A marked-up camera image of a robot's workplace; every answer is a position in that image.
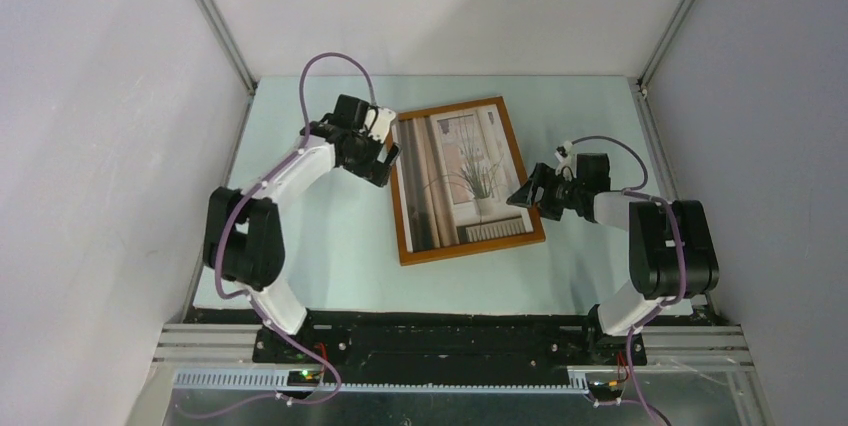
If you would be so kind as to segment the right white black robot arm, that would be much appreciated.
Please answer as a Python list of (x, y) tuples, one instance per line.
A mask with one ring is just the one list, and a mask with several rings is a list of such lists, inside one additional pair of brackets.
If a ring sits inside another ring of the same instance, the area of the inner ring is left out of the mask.
[(560, 158), (557, 167), (536, 164), (506, 202), (552, 221), (572, 211), (589, 223), (627, 233), (629, 278), (612, 297), (593, 306), (583, 324), (583, 354), (606, 364), (620, 353), (624, 340), (662, 311), (713, 290), (720, 277), (717, 256), (701, 202), (613, 190), (604, 153), (562, 153)]

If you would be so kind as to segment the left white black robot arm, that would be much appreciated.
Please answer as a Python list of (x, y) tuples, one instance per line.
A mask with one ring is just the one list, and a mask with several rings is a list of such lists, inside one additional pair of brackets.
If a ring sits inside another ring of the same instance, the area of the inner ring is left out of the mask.
[(208, 200), (203, 261), (223, 299), (245, 297), (269, 328), (278, 350), (304, 362), (316, 349), (304, 328), (306, 306), (284, 278), (281, 214), (319, 178), (343, 169), (377, 187), (387, 185), (400, 153), (387, 142), (395, 111), (340, 95), (332, 112), (308, 122), (281, 161), (249, 187), (219, 187)]

